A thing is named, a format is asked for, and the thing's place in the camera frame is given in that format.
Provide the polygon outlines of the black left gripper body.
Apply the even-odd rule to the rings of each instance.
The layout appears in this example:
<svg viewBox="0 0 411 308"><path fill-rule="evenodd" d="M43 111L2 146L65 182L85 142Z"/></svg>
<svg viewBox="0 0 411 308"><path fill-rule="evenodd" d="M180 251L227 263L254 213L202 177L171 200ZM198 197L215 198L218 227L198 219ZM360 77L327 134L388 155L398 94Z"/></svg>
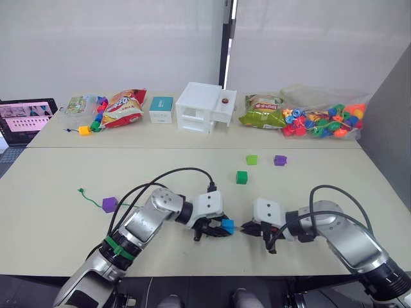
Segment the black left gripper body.
<svg viewBox="0 0 411 308"><path fill-rule="evenodd" d="M194 241L199 241L201 240L202 236L205 234L208 236L208 233L212 230L224 230L224 229L213 229L210 224L211 220L222 220L221 217L215 217L215 218L200 218L198 219L195 224L193 225L193 230L195 231L194 233Z"/></svg>

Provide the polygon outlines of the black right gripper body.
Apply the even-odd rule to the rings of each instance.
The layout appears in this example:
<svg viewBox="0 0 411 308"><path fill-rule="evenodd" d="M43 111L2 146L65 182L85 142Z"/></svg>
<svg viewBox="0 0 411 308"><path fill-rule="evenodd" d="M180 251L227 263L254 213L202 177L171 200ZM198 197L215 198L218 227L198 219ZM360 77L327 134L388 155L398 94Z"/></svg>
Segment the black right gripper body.
<svg viewBox="0 0 411 308"><path fill-rule="evenodd" d="M279 230L277 227L264 221L262 221L260 225L264 241L270 241L272 236Z"/></svg>

